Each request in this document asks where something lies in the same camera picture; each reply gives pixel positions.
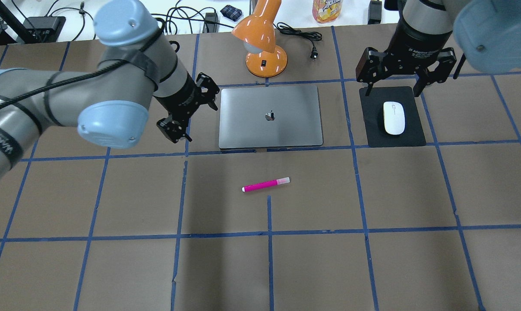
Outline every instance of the laptop lid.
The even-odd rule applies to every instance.
[[[316,85],[223,89],[221,149],[320,146],[322,120]]]

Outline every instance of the pink marker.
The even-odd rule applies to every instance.
[[[277,186],[277,185],[281,185],[281,184],[290,183],[290,181],[291,180],[289,177],[275,179],[274,181],[264,181],[264,183],[245,186],[245,187],[241,188],[241,191],[249,192],[249,191],[253,191],[253,190],[264,189],[267,187],[273,187],[273,186]]]

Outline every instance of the white mouse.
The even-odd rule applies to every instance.
[[[406,122],[404,120],[404,108],[396,101],[383,103],[383,123],[385,132],[391,135],[400,135],[404,132]]]

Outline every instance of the black mouse pad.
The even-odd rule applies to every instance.
[[[374,87],[369,96],[366,89],[360,89],[362,113],[366,124],[367,143],[370,147],[410,147],[425,146],[426,137],[423,134],[422,123],[414,93],[409,86]],[[406,126],[400,135],[385,132],[383,124],[383,103],[386,101],[400,102],[404,108]]]

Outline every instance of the orange snack package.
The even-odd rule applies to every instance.
[[[318,23],[328,23],[341,13],[343,0],[314,0],[312,16]]]

